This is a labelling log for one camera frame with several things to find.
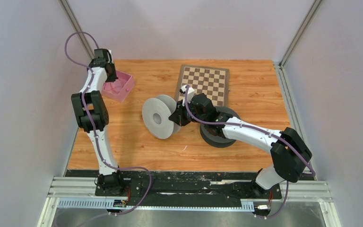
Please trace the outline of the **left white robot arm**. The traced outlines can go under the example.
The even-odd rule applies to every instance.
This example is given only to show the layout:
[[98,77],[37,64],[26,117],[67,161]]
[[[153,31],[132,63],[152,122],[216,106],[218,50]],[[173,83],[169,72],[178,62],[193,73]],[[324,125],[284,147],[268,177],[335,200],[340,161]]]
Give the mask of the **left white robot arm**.
[[94,58],[87,66],[84,86],[71,96],[77,124],[91,140],[98,160],[97,196],[120,196],[126,189],[109,143],[109,113],[101,94],[104,83],[114,82],[117,78],[111,51],[95,49]]

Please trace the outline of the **white cable spool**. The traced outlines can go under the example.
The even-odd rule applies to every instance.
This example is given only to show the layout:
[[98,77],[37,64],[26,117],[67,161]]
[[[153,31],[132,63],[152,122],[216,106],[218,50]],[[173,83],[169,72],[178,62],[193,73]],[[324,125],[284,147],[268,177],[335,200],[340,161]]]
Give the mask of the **white cable spool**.
[[142,106],[145,127],[158,139],[167,139],[180,130],[180,126],[168,118],[176,110],[176,101],[168,95],[147,99]]

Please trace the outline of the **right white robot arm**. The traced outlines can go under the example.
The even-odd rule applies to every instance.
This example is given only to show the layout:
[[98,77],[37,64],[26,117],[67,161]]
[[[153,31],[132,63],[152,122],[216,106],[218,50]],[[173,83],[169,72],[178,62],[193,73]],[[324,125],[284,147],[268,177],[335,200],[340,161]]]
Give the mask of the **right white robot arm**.
[[213,106],[205,94],[195,95],[186,104],[182,100],[173,101],[170,112],[169,120],[178,126],[200,123],[203,139],[213,147],[223,148],[226,142],[230,146],[238,140],[269,153],[272,165],[259,170],[251,184],[256,197],[264,197],[272,186],[282,181],[297,182],[312,158],[295,129],[271,130],[244,122],[230,108]]

